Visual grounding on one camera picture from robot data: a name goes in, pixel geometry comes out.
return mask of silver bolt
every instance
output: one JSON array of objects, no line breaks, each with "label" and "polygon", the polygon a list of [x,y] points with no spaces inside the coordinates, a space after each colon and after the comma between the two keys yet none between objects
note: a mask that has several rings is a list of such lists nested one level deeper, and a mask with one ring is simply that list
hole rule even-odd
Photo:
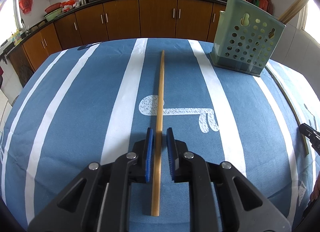
[{"label": "silver bolt", "polygon": [[192,159],[195,155],[192,152],[185,152],[183,156],[187,159]]},{"label": "silver bolt", "polygon": [[127,153],[127,158],[128,159],[134,159],[135,157],[137,157],[137,154],[134,152],[129,152]]},{"label": "silver bolt", "polygon": [[224,168],[224,169],[231,169],[231,163],[229,163],[229,162],[222,162],[221,163],[221,166],[222,166],[222,168]]},{"label": "silver bolt", "polygon": [[99,168],[99,163],[90,163],[89,164],[89,169],[90,170],[96,170],[96,169],[98,169]]}]

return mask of white stripe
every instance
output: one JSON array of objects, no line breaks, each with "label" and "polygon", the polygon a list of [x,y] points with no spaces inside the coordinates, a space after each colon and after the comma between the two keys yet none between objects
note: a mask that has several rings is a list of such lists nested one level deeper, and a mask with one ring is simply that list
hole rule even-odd
[{"label": "white stripe", "polygon": [[232,163],[246,177],[243,147],[226,94],[200,43],[193,40],[189,40],[189,43],[198,60],[216,113],[225,160]]},{"label": "white stripe", "polygon": [[112,109],[100,164],[111,163],[128,152],[133,113],[147,46],[147,38],[137,39]]},{"label": "white stripe", "polygon": [[49,70],[51,70],[53,65],[61,58],[62,55],[64,55],[66,53],[66,51],[67,50],[63,50],[62,52],[60,52],[59,55],[54,59],[54,61],[51,62],[49,64],[49,66],[44,70],[44,72],[37,79],[36,83],[33,85],[31,90],[29,91],[29,93],[26,96],[26,98],[24,99],[20,109],[18,110],[15,118],[13,119],[12,125],[10,127],[10,131],[9,131],[9,134],[8,134],[8,137],[7,137],[7,142],[6,142],[5,147],[4,147],[4,155],[3,155],[3,160],[2,160],[1,192],[2,192],[2,199],[3,199],[4,203],[6,203],[6,199],[5,199],[5,168],[6,168],[6,163],[7,163],[8,151],[9,151],[9,148],[10,148],[10,143],[11,143],[11,139],[12,139],[12,135],[14,133],[14,130],[16,129],[16,126],[17,126],[17,123],[18,123],[18,121],[20,119],[21,113],[22,113],[26,103],[28,102],[29,98],[32,96],[33,92],[35,92],[36,88],[38,87],[40,82],[43,80],[43,78],[46,76],[46,74],[49,72]]},{"label": "white stripe", "polygon": [[44,143],[44,139],[47,135],[48,128],[51,124],[51,121],[61,101],[63,100],[65,94],[69,90],[74,79],[77,77],[80,70],[83,68],[83,66],[87,62],[88,58],[92,55],[92,53],[98,46],[99,44],[91,46],[85,52],[85,54],[81,56],[81,58],[78,60],[76,65],[70,71],[70,73],[62,83],[61,87],[59,88],[58,92],[54,96],[53,100],[50,102],[47,110],[45,111],[44,117],[42,118],[41,124],[36,133],[36,137],[33,142],[33,146],[32,146],[30,157],[29,157],[29,163],[28,163],[27,175],[26,175],[26,187],[24,191],[26,217],[27,217],[28,224],[35,216],[35,209],[34,209],[35,176],[37,173],[41,150]]},{"label": "white stripe", "polygon": [[[272,65],[270,64],[270,62],[267,62],[266,67],[273,73],[273,75],[278,79],[278,81],[280,82],[282,88],[285,90],[285,92],[287,93],[288,98],[290,99],[297,115],[298,118],[300,120],[300,123],[307,123],[307,120],[303,114],[303,111],[299,105],[299,103],[297,102],[297,100],[295,99],[294,95],[291,93],[290,89],[288,88],[288,86],[285,84],[284,80],[280,77],[280,75],[276,72],[276,70],[272,67]],[[315,154],[315,150],[311,147],[310,141],[309,139],[307,140],[307,144],[309,144],[309,148],[311,151],[311,157],[312,157],[312,190],[315,187],[316,184],[316,154]]]},{"label": "white stripe", "polygon": [[267,98],[273,112],[275,113],[276,119],[278,121],[280,130],[282,132],[283,138],[284,138],[284,143],[285,147],[287,150],[288,158],[289,158],[289,166],[290,166],[290,174],[291,174],[291,179],[292,179],[292,184],[291,184],[291,204],[290,204],[290,209],[289,209],[289,215],[287,219],[289,220],[290,224],[293,224],[294,216],[296,213],[296,206],[297,206],[297,199],[298,199],[298,170],[297,170],[297,162],[296,162],[296,155],[294,153],[293,145],[292,145],[292,139],[291,135],[288,129],[288,126],[284,120],[284,117],[281,113],[281,110],[276,103],[274,97],[270,93],[268,87],[266,84],[263,82],[261,78],[255,77],[255,81],[261,88],[263,94]]}]

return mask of striped tablecloth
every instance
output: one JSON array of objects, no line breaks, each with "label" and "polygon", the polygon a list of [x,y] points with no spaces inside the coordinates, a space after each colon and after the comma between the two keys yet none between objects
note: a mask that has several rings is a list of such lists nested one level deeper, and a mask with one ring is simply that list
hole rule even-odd
[{"label": "striped tablecloth", "polygon": [[[155,128],[162,49],[164,130],[206,161],[233,163],[293,227],[300,222],[320,161],[313,150],[305,155],[270,74],[212,67],[212,43],[130,39],[51,55],[14,104],[1,138],[1,196],[24,228],[88,163],[113,162]],[[318,129],[320,102],[306,79],[268,66],[300,118]],[[166,149],[161,182],[159,217],[146,215],[150,185],[132,185],[130,231],[189,230],[188,184],[171,181]]]}]

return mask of window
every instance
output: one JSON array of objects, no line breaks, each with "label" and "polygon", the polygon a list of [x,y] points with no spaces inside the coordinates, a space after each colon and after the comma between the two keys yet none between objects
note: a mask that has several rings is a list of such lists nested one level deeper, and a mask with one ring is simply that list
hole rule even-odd
[{"label": "window", "polygon": [[320,43],[320,10],[313,0],[308,2],[304,31]]},{"label": "window", "polygon": [[0,44],[17,31],[13,6],[13,0],[6,0],[0,8]]}]

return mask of green plastic utensil holder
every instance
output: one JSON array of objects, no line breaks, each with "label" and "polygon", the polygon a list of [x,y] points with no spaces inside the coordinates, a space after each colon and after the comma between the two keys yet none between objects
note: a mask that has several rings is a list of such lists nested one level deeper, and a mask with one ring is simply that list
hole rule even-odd
[{"label": "green plastic utensil holder", "polygon": [[220,11],[210,53],[213,65],[260,77],[285,25],[244,0],[228,0]]}]

